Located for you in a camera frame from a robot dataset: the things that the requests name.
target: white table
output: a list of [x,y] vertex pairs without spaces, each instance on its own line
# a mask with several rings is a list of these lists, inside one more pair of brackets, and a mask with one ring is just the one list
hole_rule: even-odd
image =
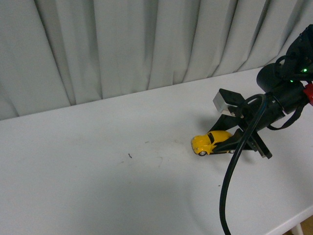
[[[220,116],[219,88],[264,93],[258,71],[0,121],[0,234],[223,234],[231,155],[200,157],[190,140]],[[312,115],[307,105],[291,127],[259,132],[270,160],[240,157],[226,203],[233,235],[281,235],[313,214]]]

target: toy car window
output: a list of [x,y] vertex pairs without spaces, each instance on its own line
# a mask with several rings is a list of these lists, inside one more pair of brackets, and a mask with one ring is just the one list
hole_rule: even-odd
[[209,139],[210,139],[211,143],[213,143],[214,142],[214,137],[213,137],[212,133],[209,133],[208,136],[209,136]]

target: toy car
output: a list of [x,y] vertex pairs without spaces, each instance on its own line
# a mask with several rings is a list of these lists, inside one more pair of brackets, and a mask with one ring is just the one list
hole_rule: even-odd
[[204,156],[206,154],[216,154],[213,149],[221,142],[224,142],[232,136],[231,133],[227,131],[209,131],[204,136],[195,136],[191,140],[192,149],[196,154]]

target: curtain fold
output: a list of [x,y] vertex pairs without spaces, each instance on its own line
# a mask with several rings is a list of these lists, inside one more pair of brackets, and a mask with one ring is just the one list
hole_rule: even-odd
[[264,66],[312,12],[312,0],[2,0],[0,119]]

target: red part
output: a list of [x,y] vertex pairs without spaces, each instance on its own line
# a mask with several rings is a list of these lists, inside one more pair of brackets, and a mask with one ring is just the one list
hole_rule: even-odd
[[310,104],[313,106],[313,83],[309,83],[308,85],[306,85],[303,92],[307,95]]

